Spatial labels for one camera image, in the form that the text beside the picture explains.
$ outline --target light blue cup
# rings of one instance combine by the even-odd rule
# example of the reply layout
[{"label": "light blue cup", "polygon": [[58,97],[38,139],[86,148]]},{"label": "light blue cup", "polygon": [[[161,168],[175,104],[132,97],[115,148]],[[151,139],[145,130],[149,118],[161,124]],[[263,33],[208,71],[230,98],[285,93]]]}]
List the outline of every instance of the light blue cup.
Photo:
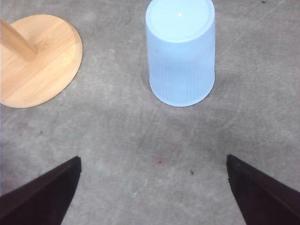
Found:
[{"label": "light blue cup", "polygon": [[203,100],[215,81],[211,0],[153,0],[146,12],[149,82],[173,106]]}]

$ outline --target wooden pole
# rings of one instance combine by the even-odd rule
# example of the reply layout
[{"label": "wooden pole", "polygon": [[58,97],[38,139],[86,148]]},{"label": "wooden pole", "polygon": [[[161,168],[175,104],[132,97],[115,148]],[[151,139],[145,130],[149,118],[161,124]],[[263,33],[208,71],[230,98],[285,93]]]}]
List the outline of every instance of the wooden pole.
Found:
[{"label": "wooden pole", "polygon": [[1,18],[1,44],[12,52],[31,61],[36,55],[35,47],[29,44],[9,23]]}]

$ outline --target round wooden base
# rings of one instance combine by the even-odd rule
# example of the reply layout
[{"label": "round wooden base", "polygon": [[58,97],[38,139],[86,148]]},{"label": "round wooden base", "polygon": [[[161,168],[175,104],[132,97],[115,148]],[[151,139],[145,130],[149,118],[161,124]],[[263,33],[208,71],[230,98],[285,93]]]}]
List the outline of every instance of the round wooden base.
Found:
[{"label": "round wooden base", "polygon": [[76,29],[53,15],[33,15],[11,24],[37,50],[26,61],[1,46],[1,103],[39,105],[59,94],[76,75],[83,45]]}]

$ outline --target concrete floor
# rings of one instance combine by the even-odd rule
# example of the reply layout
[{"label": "concrete floor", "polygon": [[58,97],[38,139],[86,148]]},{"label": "concrete floor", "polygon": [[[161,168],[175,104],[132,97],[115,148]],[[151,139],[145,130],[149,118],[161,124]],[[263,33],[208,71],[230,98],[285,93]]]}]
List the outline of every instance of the concrete floor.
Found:
[{"label": "concrete floor", "polygon": [[57,97],[1,107],[2,193],[79,155],[63,225],[243,225],[228,153],[300,190],[300,2],[265,1],[213,1],[215,86],[201,103],[176,108],[148,84],[150,0],[2,0],[9,22],[68,20],[84,50]]}]

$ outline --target red stain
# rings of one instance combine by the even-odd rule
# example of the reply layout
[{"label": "red stain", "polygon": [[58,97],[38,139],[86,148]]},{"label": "red stain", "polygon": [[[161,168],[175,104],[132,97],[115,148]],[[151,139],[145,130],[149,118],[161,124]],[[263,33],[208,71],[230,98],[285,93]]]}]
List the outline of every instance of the red stain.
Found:
[{"label": "red stain", "polygon": [[157,161],[158,165],[161,165],[161,166],[165,165],[165,160],[161,157],[157,157],[156,161]]}]

